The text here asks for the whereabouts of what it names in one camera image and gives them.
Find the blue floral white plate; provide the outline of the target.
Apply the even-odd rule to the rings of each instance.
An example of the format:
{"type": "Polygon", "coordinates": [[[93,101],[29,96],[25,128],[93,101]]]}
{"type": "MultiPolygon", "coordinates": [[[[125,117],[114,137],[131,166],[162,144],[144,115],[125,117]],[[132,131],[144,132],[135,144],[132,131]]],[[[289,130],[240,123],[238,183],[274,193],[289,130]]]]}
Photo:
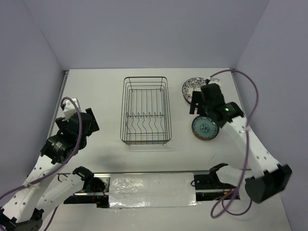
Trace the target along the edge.
{"type": "Polygon", "coordinates": [[[206,84],[206,78],[193,77],[186,80],[181,88],[182,95],[185,98],[192,99],[193,91],[201,91],[201,87],[206,84]]]}

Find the light green small plate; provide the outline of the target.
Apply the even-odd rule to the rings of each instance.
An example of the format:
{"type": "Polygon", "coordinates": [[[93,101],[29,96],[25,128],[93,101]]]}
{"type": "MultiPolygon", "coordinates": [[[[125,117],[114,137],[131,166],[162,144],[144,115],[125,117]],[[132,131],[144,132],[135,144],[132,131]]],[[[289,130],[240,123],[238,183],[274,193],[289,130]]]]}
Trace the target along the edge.
{"type": "Polygon", "coordinates": [[[219,133],[219,126],[209,117],[197,116],[192,121],[192,132],[205,138],[209,138],[219,133]]]}

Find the yellow rimmed patterned plate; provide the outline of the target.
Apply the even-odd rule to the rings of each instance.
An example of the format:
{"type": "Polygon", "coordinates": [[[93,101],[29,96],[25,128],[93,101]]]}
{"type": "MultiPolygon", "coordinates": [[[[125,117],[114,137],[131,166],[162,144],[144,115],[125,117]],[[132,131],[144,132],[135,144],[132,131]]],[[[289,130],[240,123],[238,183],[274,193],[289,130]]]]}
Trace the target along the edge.
{"type": "Polygon", "coordinates": [[[201,136],[201,135],[199,135],[199,134],[197,134],[197,133],[193,133],[193,134],[194,134],[194,136],[195,136],[196,138],[198,138],[198,139],[200,139],[200,140],[203,140],[203,141],[211,141],[211,140],[215,139],[215,138],[217,137],[217,135],[218,135],[218,134],[216,134],[216,135],[211,136],[211,137],[209,137],[209,138],[205,138],[205,137],[203,137],[203,136],[201,136]]]}

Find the red and teal patterned plate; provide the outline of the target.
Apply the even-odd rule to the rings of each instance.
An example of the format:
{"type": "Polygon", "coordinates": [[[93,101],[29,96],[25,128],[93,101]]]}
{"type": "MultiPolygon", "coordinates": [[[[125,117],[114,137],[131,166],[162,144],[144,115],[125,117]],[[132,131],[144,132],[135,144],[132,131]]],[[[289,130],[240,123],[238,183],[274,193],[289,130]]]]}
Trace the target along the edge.
{"type": "Polygon", "coordinates": [[[188,104],[191,104],[191,99],[185,98],[185,101],[186,101],[188,104]]]}

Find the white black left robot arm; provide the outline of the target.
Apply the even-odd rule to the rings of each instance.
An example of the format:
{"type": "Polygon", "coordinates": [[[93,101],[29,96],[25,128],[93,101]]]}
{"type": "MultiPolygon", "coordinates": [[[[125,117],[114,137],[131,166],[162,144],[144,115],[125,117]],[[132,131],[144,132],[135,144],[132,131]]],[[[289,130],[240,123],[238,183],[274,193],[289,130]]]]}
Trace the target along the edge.
{"type": "Polygon", "coordinates": [[[57,118],[55,122],[59,130],[46,140],[24,184],[5,193],[14,196],[0,209],[2,231],[37,231],[45,217],[70,195],[80,190],[89,192],[94,187],[94,174],[80,166],[57,187],[46,190],[61,168],[86,147],[87,137],[99,130],[91,108],[57,118]]]}

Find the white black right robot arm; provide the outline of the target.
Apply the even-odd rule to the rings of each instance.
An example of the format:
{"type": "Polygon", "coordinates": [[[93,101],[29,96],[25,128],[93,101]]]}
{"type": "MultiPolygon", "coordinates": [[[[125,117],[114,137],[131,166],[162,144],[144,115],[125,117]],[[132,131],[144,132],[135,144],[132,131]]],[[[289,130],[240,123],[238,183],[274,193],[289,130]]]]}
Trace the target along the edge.
{"type": "Polygon", "coordinates": [[[247,118],[238,104],[226,103],[218,84],[203,85],[192,92],[190,114],[212,119],[222,131],[227,132],[244,152],[252,176],[245,179],[245,191],[253,202],[260,204],[282,192],[292,175],[288,165],[281,165],[264,147],[247,124],[247,118]]]}

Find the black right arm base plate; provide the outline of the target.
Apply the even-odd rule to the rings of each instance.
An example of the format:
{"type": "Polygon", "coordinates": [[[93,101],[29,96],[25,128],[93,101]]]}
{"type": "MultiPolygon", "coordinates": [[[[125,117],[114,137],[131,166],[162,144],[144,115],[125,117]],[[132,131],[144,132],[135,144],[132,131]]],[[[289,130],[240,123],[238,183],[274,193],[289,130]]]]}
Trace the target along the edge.
{"type": "Polygon", "coordinates": [[[209,174],[194,175],[194,187],[196,190],[202,191],[217,189],[209,174]]]}

